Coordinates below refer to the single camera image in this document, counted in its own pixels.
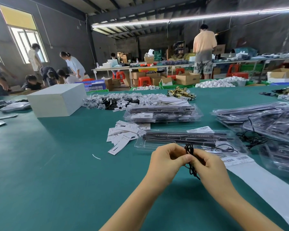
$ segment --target green table surface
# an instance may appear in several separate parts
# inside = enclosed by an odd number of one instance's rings
[[[204,113],[200,122],[152,124],[152,129],[226,128],[210,114],[277,101],[259,92],[283,86],[192,88]],[[141,91],[142,94],[166,90]],[[98,230],[147,172],[150,152],[131,141],[116,156],[107,151],[109,128],[124,120],[124,112],[81,107],[69,117],[39,118],[19,111],[0,127],[0,231]],[[251,155],[262,166],[257,151]],[[289,225],[239,177],[229,172],[239,193],[284,230]],[[182,167],[173,183],[156,200],[142,230],[241,230],[207,193],[201,182]]]

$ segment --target barcode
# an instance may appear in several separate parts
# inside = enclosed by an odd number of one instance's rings
[[[228,163],[228,162],[232,162],[232,161],[235,161],[234,159],[226,159],[224,160],[224,162]]]
[[[240,159],[248,159],[249,157],[248,156],[242,156],[242,157],[238,157],[237,159],[240,160]]]
[[[205,126],[205,127],[198,128],[198,130],[206,130],[206,129],[210,129],[210,127]]]

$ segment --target person in white shirt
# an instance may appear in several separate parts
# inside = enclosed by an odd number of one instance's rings
[[[71,68],[77,78],[81,80],[85,78],[85,68],[81,65],[77,58],[66,52],[61,52],[60,57],[66,61],[67,66]]]
[[[73,75],[66,74],[66,73],[64,72],[64,70],[62,70],[62,69],[58,69],[58,70],[57,70],[57,74],[64,79],[64,81],[65,81],[66,84],[81,82],[81,81],[79,80],[79,78],[76,78],[76,77],[73,76]]]
[[[39,50],[41,50],[41,47],[38,44],[34,43],[32,44],[31,49],[28,51],[29,62],[31,63],[35,76],[38,79],[41,78],[39,71],[43,67],[38,55]]]

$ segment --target blue plastic crate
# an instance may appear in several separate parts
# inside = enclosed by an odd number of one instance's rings
[[[289,86],[289,82],[273,82],[273,83],[270,83],[270,85],[285,85],[285,86]]]
[[[105,81],[102,80],[92,80],[92,81],[83,81],[83,82],[77,82],[77,83],[83,83],[85,85],[86,92],[90,91],[99,91],[99,90],[105,90],[106,84]]]

